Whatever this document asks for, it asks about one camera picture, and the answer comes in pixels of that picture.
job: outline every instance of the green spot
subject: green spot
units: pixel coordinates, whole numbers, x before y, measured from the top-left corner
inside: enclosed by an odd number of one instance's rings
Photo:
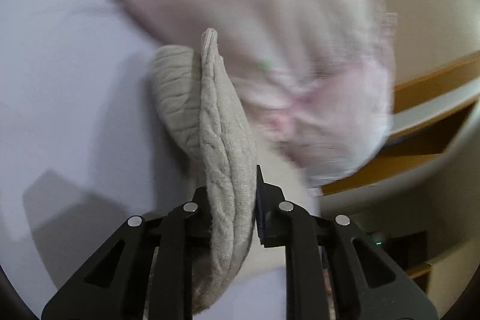
[[[272,64],[270,60],[261,60],[257,63],[257,67],[261,69],[262,71],[266,71],[270,67],[272,67]]]

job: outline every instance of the white sheet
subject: white sheet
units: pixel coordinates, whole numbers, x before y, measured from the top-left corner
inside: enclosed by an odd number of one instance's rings
[[[0,263],[37,316],[128,216],[188,199],[147,93],[158,46],[114,0],[0,0]],[[198,319],[284,319],[284,281],[243,280]]]

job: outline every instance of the round metal screw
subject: round metal screw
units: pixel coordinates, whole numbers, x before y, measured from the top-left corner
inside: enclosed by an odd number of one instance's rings
[[[187,202],[185,205],[183,205],[183,210],[188,211],[190,213],[193,213],[198,209],[198,205],[195,202]]]
[[[344,214],[339,214],[337,217],[335,217],[335,222],[339,226],[347,226],[350,224],[350,219]]]
[[[140,216],[131,216],[127,223],[129,226],[139,226],[142,223],[142,217]]]
[[[288,201],[282,201],[278,204],[278,207],[281,211],[292,211],[293,210],[293,204]]]

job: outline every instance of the wooden edge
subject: wooden edge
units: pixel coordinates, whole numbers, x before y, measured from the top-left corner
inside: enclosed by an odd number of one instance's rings
[[[431,119],[429,119],[425,122],[422,122],[421,124],[417,124],[417,125],[414,125],[410,128],[403,129],[403,130],[401,130],[397,133],[391,134],[390,137],[388,138],[388,140],[397,139],[399,137],[415,133],[415,132],[417,132],[421,129],[429,127],[430,125],[436,124],[437,122],[442,121],[443,119],[445,119],[447,117],[450,117],[451,115],[455,114],[456,112],[459,112],[460,110],[465,109],[467,106],[470,106],[473,103],[476,103],[479,98],[480,98],[480,93],[475,95],[472,98],[467,99],[466,101],[462,102],[460,105],[454,107],[453,109],[447,110],[446,112],[443,112],[443,113],[437,115],[436,117],[433,117],[433,118],[431,118]]]
[[[410,109],[452,91],[480,76],[480,51],[454,61],[447,67],[395,86],[394,113]]]
[[[405,272],[411,279],[415,279],[428,274],[430,270],[431,270],[431,265],[428,264],[427,262],[423,262],[418,266],[409,267],[408,269],[405,270]]]

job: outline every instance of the white fabric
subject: white fabric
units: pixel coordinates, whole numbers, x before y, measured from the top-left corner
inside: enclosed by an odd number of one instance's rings
[[[155,36],[199,50],[215,28],[250,118],[309,187],[358,170],[391,126],[395,18],[383,0],[123,0]]]
[[[201,160],[206,177],[212,236],[210,261],[193,266],[196,313],[222,295],[250,248],[255,142],[213,29],[202,36],[201,59],[190,48],[166,46],[157,52],[150,75],[161,117],[177,143]]]

